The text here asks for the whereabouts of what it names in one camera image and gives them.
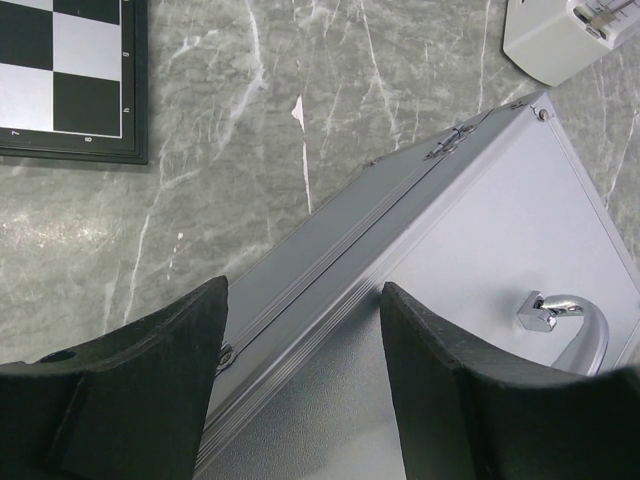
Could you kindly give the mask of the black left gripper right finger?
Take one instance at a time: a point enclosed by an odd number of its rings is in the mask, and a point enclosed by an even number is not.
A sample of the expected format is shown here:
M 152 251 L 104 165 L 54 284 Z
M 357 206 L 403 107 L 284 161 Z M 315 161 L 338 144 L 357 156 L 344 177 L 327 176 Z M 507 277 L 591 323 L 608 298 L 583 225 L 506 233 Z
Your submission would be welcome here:
M 639 370 L 588 377 L 508 353 L 386 283 L 380 320 L 410 479 L 635 479 Z

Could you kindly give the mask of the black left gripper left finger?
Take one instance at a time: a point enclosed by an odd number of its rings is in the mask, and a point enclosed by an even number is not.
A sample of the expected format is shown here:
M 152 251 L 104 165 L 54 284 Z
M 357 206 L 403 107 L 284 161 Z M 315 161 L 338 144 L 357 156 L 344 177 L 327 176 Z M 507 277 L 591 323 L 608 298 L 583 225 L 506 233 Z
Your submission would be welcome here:
M 228 315 L 215 277 L 94 340 L 1 368 L 5 479 L 190 479 Z

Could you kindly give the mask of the grey metal first-aid case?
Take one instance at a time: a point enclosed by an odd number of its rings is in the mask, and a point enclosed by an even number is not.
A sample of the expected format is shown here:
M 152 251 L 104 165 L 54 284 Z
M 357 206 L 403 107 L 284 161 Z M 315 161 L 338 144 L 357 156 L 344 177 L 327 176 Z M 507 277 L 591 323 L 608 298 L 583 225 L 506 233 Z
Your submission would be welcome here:
M 374 162 L 229 290 L 226 367 L 199 479 L 401 479 L 378 301 L 393 281 L 548 365 L 579 330 L 526 331 L 533 291 L 595 303 L 607 368 L 639 338 L 639 273 L 556 116 L 534 93 Z

